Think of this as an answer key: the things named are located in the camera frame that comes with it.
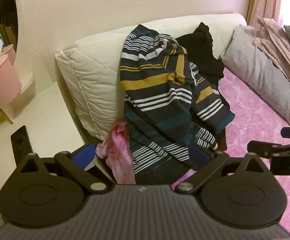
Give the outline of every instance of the pile of clothes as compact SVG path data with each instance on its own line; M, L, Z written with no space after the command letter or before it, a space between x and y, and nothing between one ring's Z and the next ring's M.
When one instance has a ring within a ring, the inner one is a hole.
M120 61L124 120L96 149L118 183L173 184L209 162L203 148L225 145L235 115L218 91L224 64L212 45L203 23L177 39L143 25L127 36Z

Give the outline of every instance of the white table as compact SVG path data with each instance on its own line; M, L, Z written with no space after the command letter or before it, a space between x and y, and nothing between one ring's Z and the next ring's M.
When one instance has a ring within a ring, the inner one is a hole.
M0 189L16 165L10 136L25 125L33 151L53 157L60 151L73 152L85 143L65 105L57 83L38 93L10 124L0 116Z

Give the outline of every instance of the pink curtain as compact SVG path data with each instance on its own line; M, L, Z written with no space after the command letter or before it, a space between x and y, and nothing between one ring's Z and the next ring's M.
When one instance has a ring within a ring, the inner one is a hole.
M261 26L257 23L257 14L263 18L274 19L279 25L282 25L282 16L280 14L281 0L254 0L251 1L251 16L249 25L260 30Z

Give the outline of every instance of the pink bed sheet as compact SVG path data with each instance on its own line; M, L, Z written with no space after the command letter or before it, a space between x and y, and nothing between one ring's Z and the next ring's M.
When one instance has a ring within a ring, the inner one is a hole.
M224 76L219 91L236 114L234 121L226 127L226 152L232 157L243 157L251 140L290 144L290 139L280 135L281 128L289 126L287 122L230 70L225 69ZM280 225L290 232L290 176L276 176L276 179L288 196L288 206Z

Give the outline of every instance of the gray ribbed surface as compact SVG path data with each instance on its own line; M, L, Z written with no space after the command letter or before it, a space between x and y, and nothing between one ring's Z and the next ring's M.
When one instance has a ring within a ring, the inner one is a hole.
M45 229L5 225L0 240L273 240L289 235L278 225L238 230L209 218L195 198L169 186L117 185L89 197L85 207L63 224Z

